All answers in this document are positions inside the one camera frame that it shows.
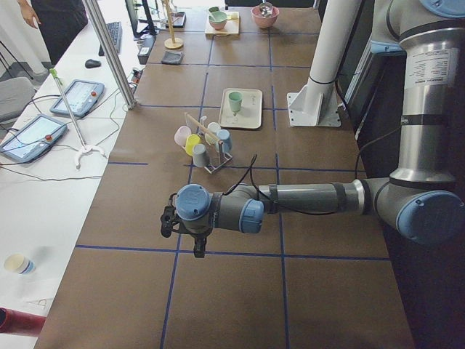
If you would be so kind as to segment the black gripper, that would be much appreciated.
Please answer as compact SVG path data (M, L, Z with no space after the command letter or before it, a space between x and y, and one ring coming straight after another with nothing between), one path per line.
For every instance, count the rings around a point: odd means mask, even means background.
M161 235L164 238L169 238L172 233L182 234L183 225L176 213L174 206L174 197L176 193L172 193L168 199L168 204L164 207L163 213L160 217L161 221ZM193 254L195 258L204 258L206 253L206 236L196 236L194 238Z

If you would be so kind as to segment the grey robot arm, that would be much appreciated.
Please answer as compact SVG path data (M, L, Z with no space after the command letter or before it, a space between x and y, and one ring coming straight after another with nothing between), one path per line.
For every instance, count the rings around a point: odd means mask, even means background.
M381 45L406 53L400 152L387 178L347 184L244 185L209 193L196 184L173 193L161 215L161 234L194 238L193 253L205 254L215 228L258 233L264 213L308 215L373 212L402 236L433 244L457 234L464 203L451 188L446 164L450 102L464 45L462 1L377 1L372 50Z

